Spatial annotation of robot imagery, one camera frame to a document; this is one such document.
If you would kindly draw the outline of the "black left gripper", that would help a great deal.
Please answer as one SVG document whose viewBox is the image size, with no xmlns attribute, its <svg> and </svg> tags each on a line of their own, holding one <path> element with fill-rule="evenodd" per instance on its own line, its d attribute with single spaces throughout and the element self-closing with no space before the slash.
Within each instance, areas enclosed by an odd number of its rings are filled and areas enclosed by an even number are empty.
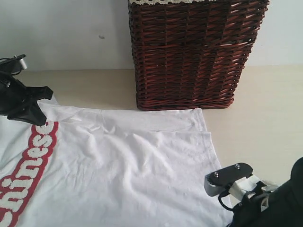
<svg viewBox="0 0 303 227">
<path fill-rule="evenodd" d="M 28 87 L 11 74 L 0 72 L 0 114 L 8 120 L 45 125 L 46 116 L 36 101 L 52 97 L 53 91 L 48 86 Z"/>
</svg>

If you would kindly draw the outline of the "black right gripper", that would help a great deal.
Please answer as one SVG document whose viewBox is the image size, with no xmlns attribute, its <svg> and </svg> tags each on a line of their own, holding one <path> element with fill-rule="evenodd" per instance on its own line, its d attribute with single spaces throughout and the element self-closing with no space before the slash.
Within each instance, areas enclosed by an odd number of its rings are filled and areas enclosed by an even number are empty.
<svg viewBox="0 0 303 227">
<path fill-rule="evenodd" d="M 239 204 L 233 208 L 232 222 L 230 227 L 261 227 L 260 214 L 261 214 L 261 201 L 262 199 L 247 199 L 244 198 Z"/>
</svg>

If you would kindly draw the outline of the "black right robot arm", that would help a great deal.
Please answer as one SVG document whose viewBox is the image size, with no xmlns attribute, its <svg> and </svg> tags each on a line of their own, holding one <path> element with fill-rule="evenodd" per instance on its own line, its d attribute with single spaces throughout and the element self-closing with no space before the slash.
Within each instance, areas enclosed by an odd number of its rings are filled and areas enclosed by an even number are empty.
<svg viewBox="0 0 303 227">
<path fill-rule="evenodd" d="M 290 179 L 265 197 L 259 197 L 234 214 L 231 227 L 301 227 L 303 225 L 303 159 Z"/>
</svg>

